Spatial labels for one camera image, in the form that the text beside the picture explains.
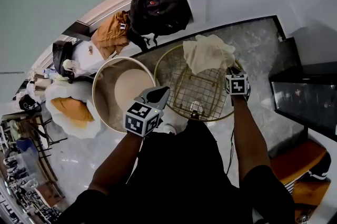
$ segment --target white towel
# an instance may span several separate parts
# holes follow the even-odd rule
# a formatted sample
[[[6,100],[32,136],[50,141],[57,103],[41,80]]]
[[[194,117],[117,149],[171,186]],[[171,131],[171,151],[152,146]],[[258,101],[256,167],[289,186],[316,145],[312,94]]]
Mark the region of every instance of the white towel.
[[[216,35],[197,35],[196,41],[184,41],[184,58],[194,75],[208,69],[224,68],[235,63],[233,46],[225,44]]]

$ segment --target round wire basket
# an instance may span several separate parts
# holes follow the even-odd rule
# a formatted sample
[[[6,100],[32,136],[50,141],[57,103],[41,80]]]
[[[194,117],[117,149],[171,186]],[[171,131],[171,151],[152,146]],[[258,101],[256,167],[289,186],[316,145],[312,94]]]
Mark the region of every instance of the round wire basket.
[[[177,114],[190,118],[191,106],[198,101],[202,112],[193,120],[211,122],[233,114],[231,101],[226,101],[224,86],[226,69],[209,69],[194,75],[184,59],[183,45],[167,51],[157,62],[154,77],[156,85],[171,89],[167,105]]]

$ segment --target black shorts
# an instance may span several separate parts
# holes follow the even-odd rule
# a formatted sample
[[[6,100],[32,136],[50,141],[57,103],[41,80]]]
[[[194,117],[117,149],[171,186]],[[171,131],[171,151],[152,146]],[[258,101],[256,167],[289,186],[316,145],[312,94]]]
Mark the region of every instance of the black shorts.
[[[255,167],[240,188],[232,186],[213,135],[204,123],[189,120],[178,135],[147,136],[128,183],[111,196],[84,191],[60,223],[158,222],[164,216],[165,222],[251,224],[253,208],[265,223],[294,223],[293,199],[269,167]]]

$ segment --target white sneaker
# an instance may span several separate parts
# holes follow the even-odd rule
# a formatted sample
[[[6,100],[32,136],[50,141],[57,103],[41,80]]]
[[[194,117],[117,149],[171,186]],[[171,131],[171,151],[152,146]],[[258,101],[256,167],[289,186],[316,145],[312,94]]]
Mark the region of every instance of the white sneaker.
[[[163,132],[164,133],[174,133],[174,135],[177,135],[176,129],[171,124],[164,124]]]
[[[199,115],[202,114],[204,110],[201,106],[201,103],[197,100],[192,102],[190,109],[192,117],[199,117]]]

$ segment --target marble floor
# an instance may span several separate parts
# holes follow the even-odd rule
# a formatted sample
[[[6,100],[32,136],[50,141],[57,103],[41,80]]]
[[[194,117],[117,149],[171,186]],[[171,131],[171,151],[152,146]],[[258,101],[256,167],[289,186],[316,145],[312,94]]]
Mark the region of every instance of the marble floor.
[[[236,48],[235,56],[247,71],[251,84],[249,108],[259,126],[268,146],[273,148],[280,142],[290,138],[303,129],[303,126],[276,114],[273,110],[272,94],[268,76],[295,65],[295,57],[291,44],[279,42],[277,28],[272,19],[264,19],[233,25],[207,32],[203,35],[215,34],[225,43]],[[43,110],[43,117],[50,115]],[[186,120],[170,109],[165,109],[164,122],[174,124],[178,130],[186,125]],[[230,137],[233,130],[233,116],[207,124],[217,140],[227,170],[230,159]],[[105,129],[95,139],[78,139],[64,133],[54,122],[47,127],[53,139],[68,137],[67,140],[53,145],[48,157],[58,178],[58,186],[71,204],[76,197],[87,189],[96,168],[105,160],[120,142],[123,135],[110,129]],[[236,153],[229,171],[229,179],[235,186],[239,185],[238,163]]]

